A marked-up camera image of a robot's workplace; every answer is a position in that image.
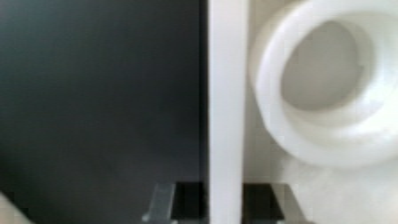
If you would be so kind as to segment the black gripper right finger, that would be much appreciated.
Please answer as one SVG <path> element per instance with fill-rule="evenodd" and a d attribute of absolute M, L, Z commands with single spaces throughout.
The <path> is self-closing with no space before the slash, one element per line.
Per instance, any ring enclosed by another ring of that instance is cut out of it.
<path fill-rule="evenodd" d="M 312 224 L 287 184 L 244 185 L 244 224 Z"/>

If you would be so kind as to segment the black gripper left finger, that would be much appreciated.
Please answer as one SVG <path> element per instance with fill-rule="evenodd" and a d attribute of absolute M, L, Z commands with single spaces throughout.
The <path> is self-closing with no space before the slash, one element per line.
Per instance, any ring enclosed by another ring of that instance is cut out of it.
<path fill-rule="evenodd" d="M 207 194 L 202 182 L 157 185 L 141 224 L 209 224 Z"/>

